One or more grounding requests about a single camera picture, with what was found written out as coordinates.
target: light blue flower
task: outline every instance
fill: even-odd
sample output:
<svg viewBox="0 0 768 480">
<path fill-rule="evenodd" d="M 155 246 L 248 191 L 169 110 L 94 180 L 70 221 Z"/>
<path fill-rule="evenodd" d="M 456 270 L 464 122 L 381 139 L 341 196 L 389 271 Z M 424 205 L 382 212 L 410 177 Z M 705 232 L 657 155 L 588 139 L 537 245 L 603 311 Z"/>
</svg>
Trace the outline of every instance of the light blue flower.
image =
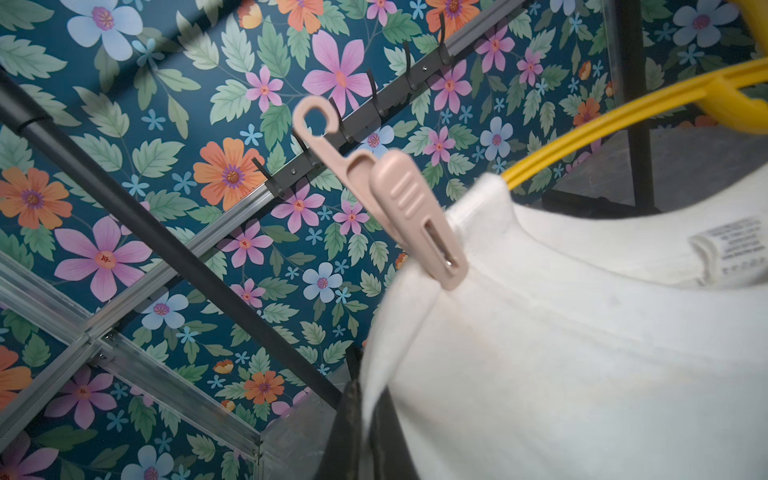
<svg viewBox="0 0 768 480">
<path fill-rule="evenodd" d="M 677 56 L 680 57 L 680 65 L 685 65 L 686 63 L 695 65 L 698 62 L 697 58 L 703 57 L 704 52 L 696 51 L 696 44 L 692 43 L 688 45 L 688 51 L 679 51 Z"/>
<path fill-rule="evenodd" d="M 220 389 L 224 386 L 224 379 L 220 378 L 218 375 L 214 375 L 213 380 L 208 380 L 208 385 L 210 385 L 212 389 Z"/>
<path fill-rule="evenodd" d="M 248 131 L 241 130 L 240 135 L 245 137 L 245 145 L 253 144 L 254 147 L 259 146 L 259 138 L 263 137 L 260 131 L 256 131 L 256 127 L 253 124 L 248 124 Z"/>
<path fill-rule="evenodd" d="M 474 115 L 472 115 L 470 112 L 472 112 L 471 105 L 462 105 L 462 114 L 458 116 L 458 120 L 463 121 L 464 124 L 466 124 L 470 118 L 474 117 Z"/>
<path fill-rule="evenodd" d="M 672 39 L 672 34 L 677 31 L 677 28 L 670 27 L 669 22 L 665 22 L 664 25 L 661 26 L 661 30 L 656 30 L 654 32 L 654 35 L 656 35 L 656 41 L 662 41 L 666 40 L 669 41 Z"/>
<path fill-rule="evenodd" d="M 300 273 L 299 273 L 299 267 L 296 267 L 296 268 L 293 268 L 292 266 L 289 266 L 289 267 L 288 267 L 288 272 L 286 273 L 286 276 L 287 276 L 288 278 L 290 278 L 291 280 L 293 280 L 294 278 L 296 278 L 296 277 L 297 277 L 297 276 L 299 276 L 299 275 L 300 275 Z"/>
<path fill-rule="evenodd" d="M 112 390 L 110 393 L 117 400 L 123 398 L 124 396 L 128 396 L 128 386 L 127 385 L 122 385 L 120 383 L 115 382 L 113 387 L 114 387 L 114 390 Z"/>
<path fill-rule="evenodd" d="M 128 423 L 128 419 L 123 418 L 124 414 L 125 410 L 121 410 L 117 415 L 112 412 L 107 412 L 107 418 L 111 420 L 111 422 L 107 424 L 107 430 L 116 429 L 118 433 L 122 432 L 123 424 Z"/>
<path fill-rule="evenodd" d="M 416 0 L 415 2 L 411 0 L 410 5 L 411 8 L 413 8 L 411 17 L 413 17 L 414 20 L 417 18 L 424 18 L 424 10 L 427 8 L 426 3 L 422 3 L 422 0 Z"/>
<path fill-rule="evenodd" d="M 139 194 L 140 197 L 144 197 L 147 195 L 147 193 L 144 192 L 144 188 L 149 187 L 149 184 L 146 182 L 139 183 L 138 175 L 133 174 L 131 175 L 130 182 L 123 182 L 123 187 L 130 188 L 128 193 L 131 195 Z"/>
<path fill-rule="evenodd" d="M 147 40 L 147 46 L 144 47 L 140 41 L 133 40 L 131 42 L 131 45 L 136 48 L 136 51 L 141 53 L 142 55 L 139 55 L 139 58 L 136 60 L 136 65 L 139 67 L 144 67 L 147 63 L 149 63 L 150 68 L 152 70 L 157 70 L 157 64 L 154 63 L 155 60 L 162 60 L 165 58 L 164 54 L 161 54 L 159 51 L 155 51 L 154 49 L 157 47 L 157 43 L 155 42 L 154 38 L 150 38 Z"/>
<path fill-rule="evenodd" d="M 174 192 L 178 192 L 182 188 L 184 189 L 184 193 L 187 195 L 190 194 L 190 187 L 196 187 L 197 182 L 194 180 L 190 180 L 192 178 L 192 172 L 186 172 L 184 174 L 184 178 L 181 177 L 181 175 L 177 174 L 176 172 L 173 172 L 170 175 L 171 178 L 176 180 L 178 183 L 174 185 Z"/>
<path fill-rule="evenodd" d="M 165 117 L 157 117 L 156 114 L 154 113 L 154 109 L 153 108 L 150 108 L 149 112 L 147 112 L 147 113 L 149 114 L 149 117 L 142 117 L 141 118 L 141 121 L 145 121 L 145 122 L 147 122 L 149 124 L 147 126 L 147 128 L 149 130 L 154 130 L 155 128 L 157 128 L 159 131 L 163 131 L 163 125 L 162 124 L 163 124 L 163 122 L 165 122 Z"/>
<path fill-rule="evenodd" d="M 168 438 L 168 434 L 163 432 L 162 438 L 154 440 L 154 444 L 157 445 L 157 453 L 163 453 L 163 450 L 168 450 L 170 452 L 170 443 L 173 439 L 174 437 Z"/>
<path fill-rule="evenodd" d="M 185 326 L 183 333 L 177 333 L 176 338 L 181 339 L 182 343 L 194 343 L 194 337 L 200 335 L 200 332 L 190 332 L 190 327 Z"/>
<path fill-rule="evenodd" d="M 334 273 L 341 273 L 343 275 L 344 274 L 344 270 L 349 268 L 349 265 L 346 264 L 346 258 L 344 260 L 342 260 L 341 263 L 339 263 L 338 260 L 336 262 L 334 262 L 334 263 L 336 265 L 336 268 L 333 271 Z"/>
<path fill-rule="evenodd" d="M 346 305 L 346 299 L 352 296 L 347 287 L 344 287 L 344 290 L 337 290 L 336 295 L 339 296 L 339 298 L 336 299 L 336 303 L 341 302 L 344 305 Z"/>
<path fill-rule="evenodd" d="M 310 234 L 309 234 L 309 236 L 307 236 L 307 238 L 305 238 L 304 240 L 306 240 L 306 241 L 308 241 L 308 242 L 309 242 L 309 241 L 312 241 L 312 245 L 314 245 L 314 244 L 315 244 L 315 243 L 317 243 L 318 241 L 321 241 L 321 242 L 322 242 L 322 241 L 323 241 L 323 238 L 320 236 L 320 234 L 321 234 L 322 232 L 323 232 L 323 230 L 322 230 L 322 229 L 320 229 L 320 228 L 318 228 L 317 230 L 315 230 L 315 229 L 313 229 L 312 227 L 310 227 Z"/>
</svg>

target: orange flower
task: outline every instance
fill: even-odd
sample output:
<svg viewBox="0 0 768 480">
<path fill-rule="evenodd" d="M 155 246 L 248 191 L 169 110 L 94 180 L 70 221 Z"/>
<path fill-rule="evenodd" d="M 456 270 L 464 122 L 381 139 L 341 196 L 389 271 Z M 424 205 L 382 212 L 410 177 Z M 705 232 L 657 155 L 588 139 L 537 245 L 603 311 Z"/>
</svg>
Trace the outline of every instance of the orange flower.
<svg viewBox="0 0 768 480">
<path fill-rule="evenodd" d="M 235 364 L 232 363 L 232 360 L 226 359 L 216 364 L 216 366 L 214 367 L 214 372 L 227 374 L 231 372 L 234 367 L 235 367 Z"/>
<path fill-rule="evenodd" d="M 62 202 L 69 192 L 61 182 L 48 185 L 48 174 L 30 168 L 24 175 L 18 167 L 4 170 L 0 180 L 0 210 L 10 218 L 19 215 L 18 224 L 37 230 L 40 223 L 53 230 L 61 226 L 61 218 L 71 217 L 72 205 Z"/>
<path fill-rule="evenodd" d="M 256 169 L 253 159 L 264 165 L 264 157 L 251 148 L 245 155 L 245 145 L 240 139 L 224 139 L 224 150 L 210 141 L 200 149 L 200 156 L 208 162 L 194 165 L 194 180 L 206 185 L 200 192 L 211 205 L 218 205 L 224 199 L 224 209 L 229 210 L 245 198 L 266 179 Z"/>
<path fill-rule="evenodd" d="M 251 376 L 253 380 L 245 382 L 245 398 L 253 400 L 254 405 L 261 405 L 265 401 L 272 403 L 282 395 L 285 387 L 281 386 L 285 380 L 281 376 L 275 376 L 275 372 L 267 370 L 266 375 L 261 372 Z"/>
<path fill-rule="evenodd" d="M 574 117 L 574 125 L 577 127 L 600 116 L 600 104 L 594 98 L 588 98 L 587 102 L 581 102 L 578 106 L 578 114 Z"/>
<path fill-rule="evenodd" d="M 261 7 L 253 0 L 243 0 L 243 3 L 237 7 L 237 17 L 240 19 L 241 27 L 256 28 L 261 25 Z"/>
<path fill-rule="evenodd" d="M 16 352 L 0 346 L 0 410 L 18 395 L 11 390 L 23 390 L 32 383 L 32 372 L 27 367 L 15 366 L 9 369 L 17 360 Z"/>
<path fill-rule="evenodd" d="M 288 25 L 296 31 L 302 31 L 306 23 L 306 32 L 310 35 L 320 30 L 320 20 L 316 15 L 323 14 L 323 0 L 277 0 L 280 13 L 288 13 Z"/>
<path fill-rule="evenodd" d="M 585 81 L 589 78 L 590 73 L 592 73 L 592 62 L 587 60 L 586 62 L 584 62 L 581 68 L 578 69 L 578 77 L 582 81 Z"/>
<path fill-rule="evenodd" d="M 427 0 L 427 5 L 435 7 L 427 12 L 429 31 L 440 29 L 440 13 L 445 14 L 445 37 L 456 33 L 467 22 L 478 16 L 480 9 L 473 4 L 479 0 Z"/>
</svg>

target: small blue flower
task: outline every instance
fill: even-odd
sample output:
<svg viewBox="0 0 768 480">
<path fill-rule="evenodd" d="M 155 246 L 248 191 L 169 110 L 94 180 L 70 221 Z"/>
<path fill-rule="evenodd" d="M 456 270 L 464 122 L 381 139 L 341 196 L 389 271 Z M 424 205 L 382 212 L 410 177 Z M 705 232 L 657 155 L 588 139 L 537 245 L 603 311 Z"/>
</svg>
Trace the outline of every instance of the small blue flower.
<svg viewBox="0 0 768 480">
<path fill-rule="evenodd" d="M 346 264 L 346 258 L 342 260 L 341 263 L 339 263 L 338 260 L 334 263 L 336 265 L 336 269 L 334 270 L 334 273 L 341 273 L 343 275 L 344 270 L 349 268 L 349 265 Z"/>
<path fill-rule="evenodd" d="M 173 439 L 174 437 L 168 438 L 168 434 L 163 432 L 163 437 L 161 439 L 154 440 L 154 444 L 157 445 L 157 453 L 163 453 L 163 450 L 168 450 L 170 452 L 170 443 Z"/>
<path fill-rule="evenodd" d="M 472 113 L 470 112 L 472 112 L 471 105 L 468 105 L 468 106 L 462 105 L 462 114 L 458 116 L 458 120 L 463 121 L 464 124 L 467 124 L 469 119 L 474 117 L 474 115 L 472 115 Z"/>
<path fill-rule="evenodd" d="M 578 90 L 578 78 L 571 78 L 571 84 L 568 85 L 568 89 L 571 90 L 571 93 L 575 93 Z"/>
<path fill-rule="evenodd" d="M 254 147 L 259 146 L 258 139 L 264 136 L 260 131 L 256 131 L 253 124 L 248 124 L 248 131 L 241 130 L 240 135 L 245 137 L 245 145 L 253 144 Z"/>
<path fill-rule="evenodd" d="M 116 429 L 118 433 L 122 432 L 123 424 L 128 423 L 128 419 L 124 419 L 123 414 L 125 414 L 125 410 L 121 410 L 117 415 L 112 412 L 107 412 L 107 418 L 111 420 L 111 422 L 107 424 L 107 430 Z"/>
<path fill-rule="evenodd" d="M 123 182 L 123 187 L 130 188 L 128 193 L 131 195 L 139 194 L 140 197 L 144 197 L 147 195 L 146 192 L 144 192 L 144 188 L 149 187 L 149 184 L 146 182 L 139 183 L 138 175 L 133 174 L 131 175 L 130 182 Z"/>
<path fill-rule="evenodd" d="M 314 245 L 314 244 L 315 244 L 315 243 L 317 243 L 318 241 L 321 241 L 321 242 L 322 242 L 322 241 L 323 241 L 323 238 L 320 236 L 320 234 L 321 234 L 322 232 L 323 232 L 323 230 L 322 230 L 322 229 L 320 229 L 320 228 L 318 228 L 317 230 L 315 230 L 315 229 L 313 229 L 312 227 L 310 227 L 310 235 L 309 235 L 307 238 L 305 238 L 304 240 L 306 240 L 306 241 L 308 241 L 308 242 L 309 242 L 309 241 L 312 241 L 312 245 Z"/>
<path fill-rule="evenodd" d="M 186 172 L 184 174 L 184 178 L 182 178 L 181 175 L 173 172 L 170 177 L 173 178 L 174 180 L 176 180 L 177 182 L 179 182 L 176 185 L 174 185 L 174 192 L 178 192 L 179 190 L 181 190 L 183 188 L 184 189 L 184 193 L 189 195 L 190 194 L 190 187 L 196 187 L 197 186 L 197 182 L 196 181 L 190 180 L 190 178 L 192 178 L 192 172 Z"/>
<path fill-rule="evenodd" d="M 426 3 L 422 3 L 422 0 L 416 0 L 415 2 L 411 0 L 410 5 L 411 8 L 413 8 L 411 17 L 413 17 L 414 20 L 417 18 L 424 18 L 424 10 L 427 8 Z"/>
<path fill-rule="evenodd" d="M 159 131 L 163 131 L 162 123 L 165 122 L 165 117 L 157 117 L 154 113 L 153 108 L 150 108 L 149 112 L 147 113 L 149 114 L 149 117 L 141 118 L 142 121 L 145 121 L 149 124 L 147 128 L 149 128 L 150 130 L 154 130 L 155 128 L 157 128 Z"/>
<path fill-rule="evenodd" d="M 119 400 L 123 398 L 124 396 L 128 396 L 128 386 L 122 385 L 120 383 L 115 382 L 114 383 L 114 390 L 112 390 L 110 393 L 114 395 L 116 400 Z"/>
<path fill-rule="evenodd" d="M 344 290 L 337 290 L 336 295 L 339 296 L 339 298 L 336 299 L 336 303 L 341 302 L 344 305 L 346 305 L 346 299 L 350 298 L 352 294 L 349 292 L 349 289 L 347 287 L 344 287 Z"/>
<path fill-rule="evenodd" d="M 297 276 L 299 276 L 299 267 L 293 268 L 292 266 L 288 267 L 288 272 L 286 273 L 286 276 L 293 280 Z"/>
<path fill-rule="evenodd" d="M 208 380 L 208 385 L 210 385 L 212 389 L 220 389 L 224 386 L 224 379 L 219 378 L 218 375 L 214 375 L 213 380 Z"/>
<path fill-rule="evenodd" d="M 177 333 L 176 338 L 181 339 L 182 343 L 194 343 L 194 337 L 200 335 L 200 332 L 190 332 L 190 327 L 185 326 L 183 333 Z"/>
<path fill-rule="evenodd" d="M 328 220 L 331 218 L 331 210 L 328 210 L 328 207 L 323 205 L 323 209 L 319 212 L 317 212 L 317 215 L 320 217 L 321 220 Z"/>
</svg>

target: pink flower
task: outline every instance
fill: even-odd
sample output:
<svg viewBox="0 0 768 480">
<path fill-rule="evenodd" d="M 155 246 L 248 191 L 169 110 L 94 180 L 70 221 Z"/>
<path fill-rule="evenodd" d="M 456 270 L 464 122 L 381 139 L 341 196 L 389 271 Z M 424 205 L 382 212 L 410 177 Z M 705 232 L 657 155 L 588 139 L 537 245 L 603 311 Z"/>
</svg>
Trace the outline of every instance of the pink flower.
<svg viewBox="0 0 768 480">
<path fill-rule="evenodd" d="M 83 280 L 96 272 L 91 280 L 91 292 L 106 302 L 118 292 L 114 276 L 125 285 L 136 283 L 144 272 L 126 263 L 143 262 L 152 254 L 144 242 L 132 241 L 115 249 L 120 241 L 120 228 L 110 217 L 104 217 L 93 228 L 96 246 L 81 232 L 69 228 L 57 228 L 56 240 L 61 248 L 85 258 L 64 260 L 56 267 L 54 275 L 64 280 Z"/>
<path fill-rule="evenodd" d="M 368 7 L 368 19 L 372 20 L 378 15 L 379 23 L 382 24 L 382 27 L 386 27 L 386 14 L 397 12 L 395 2 L 390 0 L 368 0 L 368 3 L 373 4 Z"/>
<path fill-rule="evenodd" d="M 371 84 L 368 82 L 367 75 L 352 74 L 362 65 L 365 54 L 362 40 L 353 40 L 346 44 L 341 63 L 339 63 L 339 47 L 336 45 L 336 40 L 327 31 L 320 30 L 312 35 L 312 51 L 315 52 L 317 61 L 329 71 L 312 70 L 307 74 L 302 86 L 310 94 L 322 95 L 332 88 L 331 98 L 336 102 L 342 117 L 346 111 L 345 94 L 353 110 L 360 105 L 352 92 L 361 97 L 371 96 Z"/>
<path fill-rule="evenodd" d="M 343 214 L 339 212 L 333 215 L 333 219 L 341 223 L 341 234 L 347 235 L 349 233 L 349 228 L 351 227 L 352 232 L 354 232 L 355 235 L 360 235 L 360 224 L 367 222 L 369 219 L 368 214 L 360 213 L 362 204 L 357 202 L 353 207 L 349 201 L 344 200 L 341 203 L 341 209 L 344 210 Z"/>
<path fill-rule="evenodd" d="M 245 74 L 245 78 L 253 85 L 253 88 L 245 92 L 245 98 L 251 101 L 256 101 L 258 98 L 261 111 L 266 111 L 270 107 L 270 102 L 278 107 L 283 104 L 283 100 L 275 93 L 283 87 L 283 81 L 277 78 L 270 81 L 270 70 L 266 65 L 261 66 L 258 77 L 249 71 Z"/>
<path fill-rule="evenodd" d="M 534 53 L 530 47 L 525 49 L 525 60 L 518 62 L 518 69 L 522 72 L 520 74 L 520 83 L 524 84 L 526 81 L 533 87 L 536 83 L 536 75 L 541 75 L 544 71 L 544 67 L 539 64 L 541 60 L 541 52 Z"/>
<path fill-rule="evenodd" d="M 77 405 L 74 410 L 74 422 L 85 430 L 94 421 L 94 408 L 99 410 L 112 410 L 118 407 L 112 395 L 108 393 L 99 393 L 101 390 L 109 388 L 112 385 L 114 377 L 109 373 L 99 373 L 91 379 L 91 368 L 82 366 L 72 377 L 74 382 L 69 381 L 60 392 L 64 393 L 48 404 L 45 408 L 45 416 L 58 418 L 67 415 L 72 407 Z"/>
<path fill-rule="evenodd" d="M 249 278 L 248 280 L 245 281 L 245 284 L 243 286 L 230 285 L 230 288 L 232 289 L 233 292 L 239 295 L 240 298 L 243 299 L 245 303 L 250 303 L 256 308 L 259 308 L 261 307 L 261 300 L 259 300 L 258 297 L 262 296 L 266 292 L 266 289 L 261 286 L 254 289 L 255 286 L 256 286 L 256 283 L 253 281 L 252 278 Z"/>
<path fill-rule="evenodd" d="M 306 178 L 302 178 L 296 183 L 296 195 L 293 194 L 293 190 L 289 188 L 287 190 L 287 193 L 283 196 L 283 200 L 286 203 L 274 207 L 272 209 L 272 216 L 275 218 L 285 218 L 290 215 L 288 231 L 291 233 L 299 231 L 301 219 L 304 219 L 307 225 L 317 227 L 320 224 L 320 219 L 310 208 L 319 207 L 326 201 L 326 198 L 320 194 L 312 194 L 307 198 L 306 196 L 310 192 L 310 183 L 306 181 Z"/>
<path fill-rule="evenodd" d="M 515 46 L 515 41 L 511 38 L 504 38 L 507 34 L 507 25 L 503 23 L 501 27 L 497 27 L 496 33 L 492 30 L 488 30 L 485 33 L 485 37 L 488 40 L 478 40 L 475 44 L 475 51 L 479 55 L 485 54 L 482 59 L 483 73 L 491 70 L 491 66 L 496 63 L 496 68 L 500 71 L 504 71 L 507 66 L 507 59 L 504 57 L 504 53 L 509 53 Z"/>
<path fill-rule="evenodd" d="M 469 95 L 472 91 L 472 86 L 469 82 L 461 79 L 466 72 L 467 61 L 462 60 L 453 69 L 443 67 L 442 76 L 433 75 L 429 77 L 430 88 L 432 90 L 442 90 L 435 97 L 436 111 L 442 110 L 445 107 L 445 103 L 448 102 L 451 111 L 455 114 L 458 113 L 458 107 L 461 104 L 458 96 Z"/>
<path fill-rule="evenodd" d="M 22 458 L 29 450 L 30 440 L 27 432 L 22 431 L 2 453 L 0 462 L 0 478 L 13 480 L 42 480 L 40 477 L 29 475 L 40 472 L 53 464 L 58 457 L 57 449 L 37 449 L 29 457 Z"/>
<path fill-rule="evenodd" d="M 235 240 L 223 240 L 219 243 L 219 248 L 222 252 L 231 252 L 237 250 L 232 256 L 232 266 L 235 268 L 243 266 L 245 263 L 246 253 L 252 263 L 256 265 L 264 264 L 264 254 L 259 250 L 260 248 L 267 248 L 272 245 L 272 239 L 267 235 L 259 235 L 259 229 L 261 226 L 258 221 L 251 221 L 248 228 L 243 232 L 243 229 L 238 227 L 230 235 L 235 237 Z"/>
<path fill-rule="evenodd" d="M 448 138 L 448 127 L 441 128 L 439 136 L 436 131 L 430 130 L 429 141 L 432 143 L 424 147 L 424 154 L 432 154 L 432 166 L 439 164 L 440 160 L 448 163 L 451 160 L 448 149 L 456 146 L 456 140 Z"/>
</svg>

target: flower center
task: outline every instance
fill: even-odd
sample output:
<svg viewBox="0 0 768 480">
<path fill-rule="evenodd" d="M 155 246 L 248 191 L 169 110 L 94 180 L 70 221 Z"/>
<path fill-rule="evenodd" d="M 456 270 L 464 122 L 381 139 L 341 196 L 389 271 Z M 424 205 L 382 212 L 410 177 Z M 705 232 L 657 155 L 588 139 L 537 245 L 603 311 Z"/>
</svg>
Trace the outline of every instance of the flower center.
<svg viewBox="0 0 768 480">
<path fill-rule="evenodd" d="M 696 30 L 703 30 L 710 26 L 710 23 L 712 23 L 712 20 L 710 19 L 709 15 L 699 15 L 698 17 L 694 18 L 694 28 Z"/>
<path fill-rule="evenodd" d="M 96 26 L 101 30 L 107 31 L 114 27 L 114 18 L 112 18 L 112 12 L 104 7 L 95 7 L 91 12 L 91 16 L 96 22 Z"/>
<path fill-rule="evenodd" d="M 379 135 L 377 134 L 371 134 L 370 137 L 368 137 L 368 145 L 370 145 L 373 148 L 376 148 L 379 146 L 379 144 L 382 143 L 381 138 L 379 138 Z"/>
<path fill-rule="evenodd" d="M 107 252 L 106 250 L 97 253 L 94 260 L 96 260 L 96 264 L 100 268 L 106 268 L 107 270 L 112 270 L 118 264 L 118 260 L 114 258 L 114 253 Z"/>
<path fill-rule="evenodd" d="M 344 72 L 338 71 L 336 73 L 336 82 L 341 85 L 341 88 L 346 88 L 346 75 L 344 75 Z"/>
<path fill-rule="evenodd" d="M 170 307 L 165 303 L 158 303 L 154 306 L 154 312 L 159 316 L 165 316 L 170 313 Z"/>
</svg>

